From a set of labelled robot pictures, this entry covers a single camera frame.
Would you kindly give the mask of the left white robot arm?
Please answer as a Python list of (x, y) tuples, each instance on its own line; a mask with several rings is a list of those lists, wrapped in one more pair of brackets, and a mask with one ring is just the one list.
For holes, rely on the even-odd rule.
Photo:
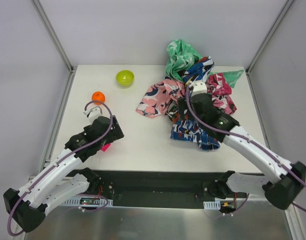
[(23, 232), (36, 229), (46, 216), (61, 203), (79, 194), (95, 195), (100, 192), (100, 177), (90, 168), (80, 170), (71, 180), (61, 180), (104, 146), (124, 137), (115, 116), (99, 116), (83, 131), (73, 135), (64, 145), (58, 158), (51, 162), (34, 179), (15, 190), (9, 188), (3, 194), (9, 214), (7, 231), (12, 232), (11, 222), (15, 221)]

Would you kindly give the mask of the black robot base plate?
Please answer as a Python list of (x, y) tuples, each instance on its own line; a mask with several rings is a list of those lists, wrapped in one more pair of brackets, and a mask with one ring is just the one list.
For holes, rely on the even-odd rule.
[(93, 193), (114, 207), (203, 209), (215, 197), (209, 186), (221, 172), (163, 172), (93, 170)]

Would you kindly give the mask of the blue white red patterned cloth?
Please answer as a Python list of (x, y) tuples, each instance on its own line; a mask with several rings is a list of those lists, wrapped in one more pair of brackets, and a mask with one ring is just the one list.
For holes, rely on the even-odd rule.
[[(207, 77), (213, 67), (213, 60), (210, 57), (203, 57), (184, 72), (182, 79), (185, 84), (195, 80), (202, 80), (205, 82), (205, 77)], [(183, 92), (177, 100), (172, 101), (168, 107), (167, 116), (173, 122), (170, 138), (172, 140), (196, 143), (199, 149), (205, 152), (218, 150), (220, 148), (220, 143), (200, 128), (195, 120), (180, 119), (179, 101), (184, 101), (185, 97), (186, 93)]]

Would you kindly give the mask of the pink navy patterned cloth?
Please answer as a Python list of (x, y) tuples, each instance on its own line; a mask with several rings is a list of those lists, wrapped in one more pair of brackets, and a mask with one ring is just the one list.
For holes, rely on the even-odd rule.
[(185, 91), (183, 82), (166, 77), (149, 87), (135, 111), (148, 118), (166, 115), (170, 105), (185, 96)]

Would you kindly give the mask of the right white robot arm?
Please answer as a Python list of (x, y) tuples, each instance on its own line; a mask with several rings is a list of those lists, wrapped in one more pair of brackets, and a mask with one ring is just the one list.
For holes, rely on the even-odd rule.
[(195, 120), (208, 135), (237, 151), (264, 175), (259, 179), (256, 175), (227, 171), (219, 181), (221, 189), (263, 195), (280, 210), (293, 204), (305, 186), (306, 166), (302, 162), (291, 162), (259, 143), (236, 119), (216, 108), (207, 93), (180, 98), (178, 112), (181, 120)]

